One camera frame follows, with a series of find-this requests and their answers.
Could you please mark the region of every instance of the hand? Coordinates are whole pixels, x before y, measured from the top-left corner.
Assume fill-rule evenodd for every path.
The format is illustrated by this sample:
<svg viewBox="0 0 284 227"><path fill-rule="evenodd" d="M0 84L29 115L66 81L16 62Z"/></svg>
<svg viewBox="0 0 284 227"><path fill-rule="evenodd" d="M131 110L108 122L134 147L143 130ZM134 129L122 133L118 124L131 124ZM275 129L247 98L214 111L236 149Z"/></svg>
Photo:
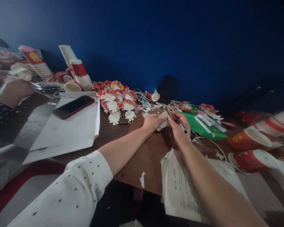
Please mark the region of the hand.
<svg viewBox="0 0 284 227"><path fill-rule="evenodd" d="M22 79L10 81L4 84L0 92L0 103L16 109L22 99L33 95L33 93L34 91L27 81Z"/></svg>
<svg viewBox="0 0 284 227"><path fill-rule="evenodd" d="M187 118L178 112L171 112L173 115L176 115L180 118L181 123L187 130L187 133L184 133L183 129L181 126L177 123L177 120L175 117L168 118L168 122L170 126L173 128L173 134L175 138L175 142L178 146L179 149L185 145L191 145L191 139L190 139L190 124L187 120Z"/></svg>
<svg viewBox="0 0 284 227"><path fill-rule="evenodd" d="M147 115L142 128L152 134L167 119L167 117L159 116L160 115L156 113Z"/></svg>

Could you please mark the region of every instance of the white cable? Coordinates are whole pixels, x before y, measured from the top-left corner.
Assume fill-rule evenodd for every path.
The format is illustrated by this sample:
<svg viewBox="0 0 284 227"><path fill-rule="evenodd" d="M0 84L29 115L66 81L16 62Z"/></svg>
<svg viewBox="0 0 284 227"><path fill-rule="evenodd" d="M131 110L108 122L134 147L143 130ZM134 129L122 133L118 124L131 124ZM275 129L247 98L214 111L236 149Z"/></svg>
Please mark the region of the white cable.
<svg viewBox="0 0 284 227"><path fill-rule="evenodd" d="M196 138L193 139L193 141L196 142L196 143L198 143L198 142L196 141L196 139L199 139L199 138L204 138L204 137L196 137ZM227 162L226 155L224 154L224 152L222 151L222 149L221 149L215 142L213 142L213 143L220 149L220 151L221 151L222 154L224 155L225 161Z"/></svg>

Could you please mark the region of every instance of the cable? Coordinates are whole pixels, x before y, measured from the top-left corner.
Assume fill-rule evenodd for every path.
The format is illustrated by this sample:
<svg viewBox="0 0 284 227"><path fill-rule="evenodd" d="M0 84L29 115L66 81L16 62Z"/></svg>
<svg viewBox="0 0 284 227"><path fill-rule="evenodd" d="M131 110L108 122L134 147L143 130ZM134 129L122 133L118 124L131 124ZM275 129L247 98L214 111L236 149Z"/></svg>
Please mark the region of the cable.
<svg viewBox="0 0 284 227"><path fill-rule="evenodd" d="M140 103L142 103L142 106L150 109L156 109L156 107L149 107L148 104L151 101L140 89L134 89L133 90L137 96L137 99Z"/></svg>
<svg viewBox="0 0 284 227"><path fill-rule="evenodd" d="M196 139L199 139L199 138L204 138L204 137L196 137L196 138L193 139L193 141L196 142L196 143L198 143L198 142L196 141ZM213 142L213 143L220 149L220 151L221 151L222 154L224 155L225 161L227 162L226 155L224 154L224 152L222 151L222 149L221 149L215 142Z"/></svg>

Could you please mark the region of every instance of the stack of paper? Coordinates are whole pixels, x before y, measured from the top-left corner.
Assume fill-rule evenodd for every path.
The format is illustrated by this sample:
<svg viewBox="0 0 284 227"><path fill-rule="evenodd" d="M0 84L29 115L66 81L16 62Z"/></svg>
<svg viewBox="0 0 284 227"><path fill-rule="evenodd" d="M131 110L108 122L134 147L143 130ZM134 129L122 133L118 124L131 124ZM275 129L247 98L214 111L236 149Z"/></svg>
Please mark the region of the stack of paper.
<svg viewBox="0 0 284 227"><path fill-rule="evenodd" d="M207 159L210 164L248 201L247 194L233 166L225 161ZM180 151L171 149L161 160L162 203L168 215L211 224L195 192Z"/></svg>
<svg viewBox="0 0 284 227"><path fill-rule="evenodd" d="M52 114L30 148L23 164L93 146L100 128L100 101L96 92L60 93L61 99L56 108L83 95L93 98L95 103L65 120Z"/></svg>

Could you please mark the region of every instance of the yellow logo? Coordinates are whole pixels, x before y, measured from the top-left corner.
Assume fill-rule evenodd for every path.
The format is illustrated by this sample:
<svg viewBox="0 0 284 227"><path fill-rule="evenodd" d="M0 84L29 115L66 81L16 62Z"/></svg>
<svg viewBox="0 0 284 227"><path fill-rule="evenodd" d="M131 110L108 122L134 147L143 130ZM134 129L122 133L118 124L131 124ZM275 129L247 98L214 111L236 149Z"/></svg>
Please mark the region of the yellow logo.
<svg viewBox="0 0 284 227"><path fill-rule="evenodd" d="M33 59L36 62L41 62L42 59L39 57L39 55L37 55L35 52L31 52L29 54L29 56L31 57L31 59Z"/></svg>

